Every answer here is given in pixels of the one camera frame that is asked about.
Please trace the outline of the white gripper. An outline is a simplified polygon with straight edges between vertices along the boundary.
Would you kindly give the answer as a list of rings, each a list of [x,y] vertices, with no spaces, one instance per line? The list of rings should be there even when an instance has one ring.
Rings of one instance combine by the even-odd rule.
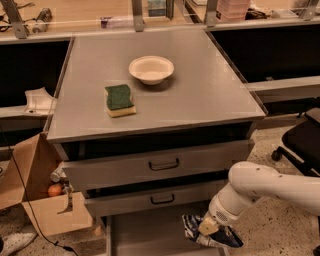
[[[219,230],[219,224],[228,226],[239,219],[238,215],[232,214],[222,205],[217,195],[209,203],[208,213],[210,216],[205,216],[198,228],[204,236],[216,233]]]

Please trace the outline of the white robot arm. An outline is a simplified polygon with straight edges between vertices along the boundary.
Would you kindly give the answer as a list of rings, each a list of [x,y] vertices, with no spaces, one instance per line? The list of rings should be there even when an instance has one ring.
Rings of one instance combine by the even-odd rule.
[[[234,164],[228,183],[212,198],[199,225],[202,235],[229,226],[265,197],[275,198],[320,215],[320,178],[281,174],[274,168],[248,161]]]

